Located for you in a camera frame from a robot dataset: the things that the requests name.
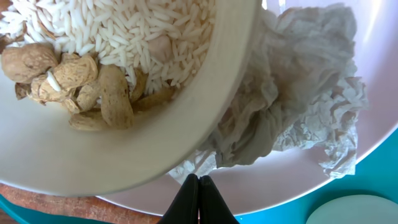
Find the white round object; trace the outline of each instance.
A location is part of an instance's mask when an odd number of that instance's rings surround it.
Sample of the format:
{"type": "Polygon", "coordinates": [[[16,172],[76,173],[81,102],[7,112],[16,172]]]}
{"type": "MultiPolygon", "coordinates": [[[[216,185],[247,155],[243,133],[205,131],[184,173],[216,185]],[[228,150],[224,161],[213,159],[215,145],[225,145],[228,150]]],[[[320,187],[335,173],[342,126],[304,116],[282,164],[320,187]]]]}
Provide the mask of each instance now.
{"type": "Polygon", "coordinates": [[[86,133],[58,104],[17,101],[0,74],[0,182],[51,195],[130,189],[175,167],[209,135],[236,92],[250,53],[259,1],[219,0],[201,69],[171,104],[132,129],[86,133]]]}
{"type": "Polygon", "coordinates": [[[398,204],[372,195],[352,195],[322,205],[307,224],[395,224],[397,220],[398,204]]]}
{"type": "MultiPolygon", "coordinates": [[[[289,7],[325,7],[344,2],[353,8],[357,76],[368,86],[370,109],[357,123],[357,162],[380,145],[397,127],[398,1],[390,0],[267,0],[263,6],[280,14],[289,7]]],[[[306,195],[331,180],[318,165],[326,155],[317,150],[272,152],[251,166],[219,169],[210,175],[235,215],[272,208],[306,195]]],[[[140,212],[161,215],[180,185],[168,175],[103,199],[140,212]]]]}

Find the teal surface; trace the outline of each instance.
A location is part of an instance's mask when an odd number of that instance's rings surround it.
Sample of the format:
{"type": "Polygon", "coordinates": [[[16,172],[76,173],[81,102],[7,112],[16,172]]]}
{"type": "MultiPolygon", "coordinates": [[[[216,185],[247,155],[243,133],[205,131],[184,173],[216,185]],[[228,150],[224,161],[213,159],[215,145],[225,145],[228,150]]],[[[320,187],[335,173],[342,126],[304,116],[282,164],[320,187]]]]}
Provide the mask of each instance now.
{"type": "MultiPolygon", "coordinates": [[[[250,215],[236,217],[242,224],[304,224],[320,205],[338,197],[356,194],[377,195],[398,203],[398,131],[356,167],[355,176],[346,176],[293,202],[250,215]]],[[[77,223],[100,224],[93,220],[47,215],[7,202],[0,196],[0,207],[23,224],[77,223]]]]}

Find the white tissue paper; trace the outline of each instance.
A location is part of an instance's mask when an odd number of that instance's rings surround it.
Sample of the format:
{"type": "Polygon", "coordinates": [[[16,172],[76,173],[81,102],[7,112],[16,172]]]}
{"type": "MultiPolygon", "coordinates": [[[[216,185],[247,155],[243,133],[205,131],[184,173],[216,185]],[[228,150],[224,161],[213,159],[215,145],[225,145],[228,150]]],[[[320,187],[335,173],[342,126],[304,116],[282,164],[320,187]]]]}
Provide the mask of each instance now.
{"type": "Polygon", "coordinates": [[[182,183],[190,173],[252,164],[271,150],[324,149],[326,175],[354,174],[355,122],[368,106],[365,86],[354,77],[350,8],[263,11],[248,67],[217,128],[169,174],[182,183]]]}

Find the pink plate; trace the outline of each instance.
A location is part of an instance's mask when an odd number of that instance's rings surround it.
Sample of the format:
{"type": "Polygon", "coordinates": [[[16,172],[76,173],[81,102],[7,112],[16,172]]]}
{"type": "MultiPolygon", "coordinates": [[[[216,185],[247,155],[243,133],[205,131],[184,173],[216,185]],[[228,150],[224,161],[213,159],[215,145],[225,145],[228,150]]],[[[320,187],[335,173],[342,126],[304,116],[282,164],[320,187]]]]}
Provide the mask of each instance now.
{"type": "MultiPolygon", "coordinates": [[[[280,13],[288,7],[327,6],[341,0],[268,0],[268,9],[280,13]]],[[[396,128],[398,104],[398,1],[345,0],[358,21],[357,76],[368,85],[371,109],[358,122],[358,161],[369,155],[396,128]]],[[[308,194],[330,182],[316,150],[272,152],[251,166],[236,166],[211,173],[231,211],[245,214],[275,207],[308,194]]],[[[163,214],[180,185],[168,175],[124,192],[100,197],[111,203],[154,215],[163,214]]]]}

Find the white bowl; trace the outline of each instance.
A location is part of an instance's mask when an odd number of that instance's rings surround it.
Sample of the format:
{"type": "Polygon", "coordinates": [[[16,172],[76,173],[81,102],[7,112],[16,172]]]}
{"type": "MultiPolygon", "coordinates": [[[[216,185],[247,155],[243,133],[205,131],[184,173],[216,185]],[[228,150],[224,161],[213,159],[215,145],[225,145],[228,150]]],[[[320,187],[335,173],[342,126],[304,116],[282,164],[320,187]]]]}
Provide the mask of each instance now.
{"type": "Polygon", "coordinates": [[[59,105],[17,101],[0,74],[0,182],[52,195],[99,195],[141,185],[187,157],[221,118],[236,91],[261,1],[218,0],[207,58],[170,106],[128,131],[69,128],[59,105]]]}

